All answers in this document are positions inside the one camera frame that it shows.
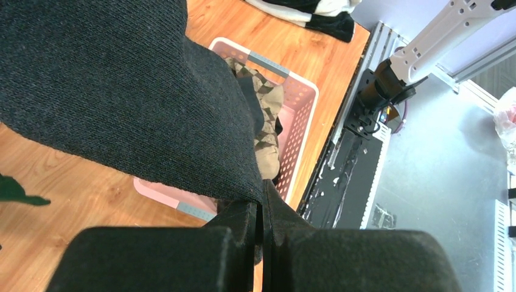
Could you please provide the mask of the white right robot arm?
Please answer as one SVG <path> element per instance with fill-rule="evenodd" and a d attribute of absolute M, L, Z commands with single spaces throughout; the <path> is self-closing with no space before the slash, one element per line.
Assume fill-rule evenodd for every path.
<path fill-rule="evenodd" d="M 376 111 L 409 99 L 446 54 L 514 8 L 515 1 L 449 1 L 411 42 L 378 64 L 374 81 L 357 95 L 359 104 Z"/>

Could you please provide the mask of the plain black sock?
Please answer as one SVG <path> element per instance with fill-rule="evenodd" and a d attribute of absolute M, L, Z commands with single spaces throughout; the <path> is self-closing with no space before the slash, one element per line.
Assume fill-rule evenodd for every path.
<path fill-rule="evenodd" d="M 239 77 L 237 82 L 247 102 L 251 118 L 253 120 L 253 136 L 256 137 L 264 126 L 265 120 L 261 105 L 254 90 L 252 77 Z"/>
<path fill-rule="evenodd" d="M 138 178 L 262 200 L 253 120 L 185 1 L 2 1 L 1 122 Z"/>

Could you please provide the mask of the pink plastic basket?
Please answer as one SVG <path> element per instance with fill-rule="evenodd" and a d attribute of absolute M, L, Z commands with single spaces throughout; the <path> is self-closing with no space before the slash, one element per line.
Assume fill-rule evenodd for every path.
<path fill-rule="evenodd" d="M 223 58 L 233 57 L 244 64 L 254 63 L 285 79 L 282 84 L 284 104 L 279 112 L 283 126 L 283 131 L 279 135 L 281 168 L 276 188 L 281 198 L 290 203 L 319 97 L 317 86 L 227 38 L 215 38 L 209 49 Z M 217 206 L 212 198 L 139 178 L 133 180 L 133 185 L 139 194 L 201 220 L 210 221 L 217 214 Z"/>

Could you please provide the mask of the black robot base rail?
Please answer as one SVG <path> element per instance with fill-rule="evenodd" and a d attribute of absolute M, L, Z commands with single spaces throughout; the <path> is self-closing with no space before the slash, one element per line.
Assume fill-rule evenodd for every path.
<path fill-rule="evenodd" d="M 331 136 L 298 206 L 298 214 L 316 228 L 365 229 L 391 138 L 379 120 L 364 130 L 342 118 Z"/>

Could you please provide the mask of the argyle brown sock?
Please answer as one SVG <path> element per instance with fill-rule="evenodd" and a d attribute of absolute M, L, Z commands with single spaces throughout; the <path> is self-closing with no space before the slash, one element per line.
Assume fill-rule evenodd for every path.
<path fill-rule="evenodd" d="M 235 58 L 226 58 L 234 76 L 252 77 L 254 90 L 262 108 L 264 126 L 262 131 L 254 137 L 254 152 L 263 179 L 270 179 L 275 184 L 280 177 L 279 135 L 283 126 L 279 119 L 279 112 L 284 104 L 284 89 L 282 85 L 275 85 L 253 69 Z"/>

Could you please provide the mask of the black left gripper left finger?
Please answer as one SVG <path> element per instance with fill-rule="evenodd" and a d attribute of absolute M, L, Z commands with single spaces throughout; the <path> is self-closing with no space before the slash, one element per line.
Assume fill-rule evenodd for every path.
<path fill-rule="evenodd" d="M 200 228 L 94 227 L 66 248 L 48 291 L 249 291 L 257 206 Z"/>

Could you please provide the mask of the dark green sock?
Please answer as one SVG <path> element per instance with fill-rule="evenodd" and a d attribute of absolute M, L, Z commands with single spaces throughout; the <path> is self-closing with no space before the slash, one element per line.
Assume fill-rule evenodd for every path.
<path fill-rule="evenodd" d="M 51 200 L 47 200 L 41 196 L 27 195 L 22 185 L 15 178 L 1 175 L 1 202 L 45 206 L 50 204 Z"/>

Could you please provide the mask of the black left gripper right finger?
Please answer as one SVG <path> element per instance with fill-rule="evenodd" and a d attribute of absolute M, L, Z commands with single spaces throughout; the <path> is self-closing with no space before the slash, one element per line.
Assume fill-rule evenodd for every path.
<path fill-rule="evenodd" d="M 421 231 L 318 229 L 263 182 L 264 291 L 460 291 L 441 245 Z"/>

